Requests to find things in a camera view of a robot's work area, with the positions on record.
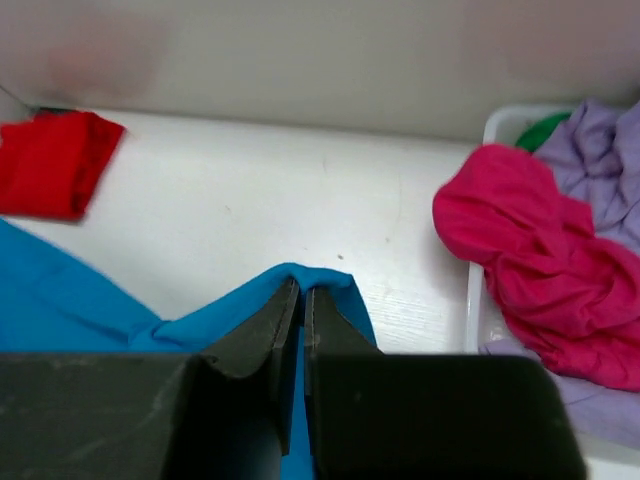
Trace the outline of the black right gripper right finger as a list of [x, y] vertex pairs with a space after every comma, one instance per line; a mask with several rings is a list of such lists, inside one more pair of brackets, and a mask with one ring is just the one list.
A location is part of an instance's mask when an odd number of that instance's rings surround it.
[[339, 311], [326, 287], [312, 289], [304, 316], [304, 398], [317, 479], [357, 478], [369, 467], [365, 430], [376, 413], [364, 369], [381, 351]]

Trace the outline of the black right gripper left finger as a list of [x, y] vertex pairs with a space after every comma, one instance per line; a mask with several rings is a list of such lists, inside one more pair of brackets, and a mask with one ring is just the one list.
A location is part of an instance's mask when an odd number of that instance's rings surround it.
[[285, 279], [266, 304], [200, 354], [203, 472], [209, 479], [278, 479], [289, 453], [299, 285]]

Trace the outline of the blue t shirt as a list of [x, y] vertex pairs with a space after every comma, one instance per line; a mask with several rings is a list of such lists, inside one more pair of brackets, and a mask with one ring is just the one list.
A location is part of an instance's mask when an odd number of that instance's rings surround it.
[[286, 263], [164, 321], [76, 258], [1, 226], [1, 475], [5, 479], [209, 479], [200, 440], [200, 354], [282, 282], [299, 285], [289, 453], [278, 479], [314, 475], [304, 406], [302, 319], [326, 287], [376, 346], [352, 276]]

